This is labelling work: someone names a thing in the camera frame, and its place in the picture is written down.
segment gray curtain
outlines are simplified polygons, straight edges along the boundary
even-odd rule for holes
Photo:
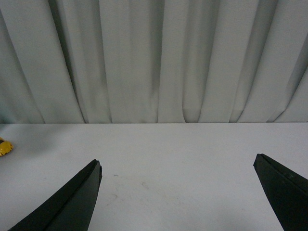
[[[0,0],[0,123],[307,122],[307,35],[307,0]]]

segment white table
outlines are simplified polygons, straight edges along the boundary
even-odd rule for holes
[[[308,177],[308,124],[0,125],[0,230],[88,162],[103,166],[89,231],[282,231],[253,168]]]

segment black plastic piece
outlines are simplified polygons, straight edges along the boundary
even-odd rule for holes
[[[102,167],[93,160],[9,231],[87,231],[101,180]]]
[[[284,231],[308,231],[308,180],[264,154],[254,163]]]

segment white curtain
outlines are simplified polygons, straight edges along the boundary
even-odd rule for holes
[[[0,123],[307,122],[307,66],[307,0],[0,0]]]

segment yellow object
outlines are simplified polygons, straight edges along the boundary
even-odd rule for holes
[[[5,141],[0,137],[0,156],[9,153],[13,148],[11,142]]]

